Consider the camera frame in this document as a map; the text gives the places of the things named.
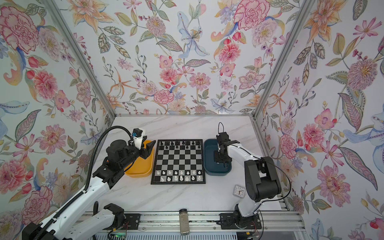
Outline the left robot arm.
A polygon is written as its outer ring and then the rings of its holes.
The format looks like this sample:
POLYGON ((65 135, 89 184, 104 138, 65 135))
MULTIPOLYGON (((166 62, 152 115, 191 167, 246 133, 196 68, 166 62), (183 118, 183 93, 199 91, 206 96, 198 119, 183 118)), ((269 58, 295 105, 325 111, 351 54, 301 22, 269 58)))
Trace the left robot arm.
POLYGON ((60 207, 52 217, 40 224, 30 223, 22 231, 23 240, 86 240, 104 229, 118 229, 126 222, 125 210, 116 204, 106 205, 89 219, 77 223, 78 219, 105 193, 112 189, 133 166, 138 158, 147 159, 156 142, 143 144, 136 140, 128 145, 116 140, 107 148, 101 166, 92 174, 89 186, 83 187, 75 196, 60 207))

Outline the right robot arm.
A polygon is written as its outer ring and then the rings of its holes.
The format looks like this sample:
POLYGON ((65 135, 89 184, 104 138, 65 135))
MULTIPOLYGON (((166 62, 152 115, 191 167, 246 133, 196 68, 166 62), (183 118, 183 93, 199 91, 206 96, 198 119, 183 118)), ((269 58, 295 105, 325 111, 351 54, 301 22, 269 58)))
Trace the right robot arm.
POLYGON ((282 192, 279 182, 279 168, 270 157, 260 157, 243 147, 238 141, 230 140, 226 132, 218 133, 218 150, 214 152, 216 163, 231 163, 232 160, 244 163, 245 197, 235 206, 235 224, 244 228, 254 220, 255 213, 264 203, 276 202, 282 192))

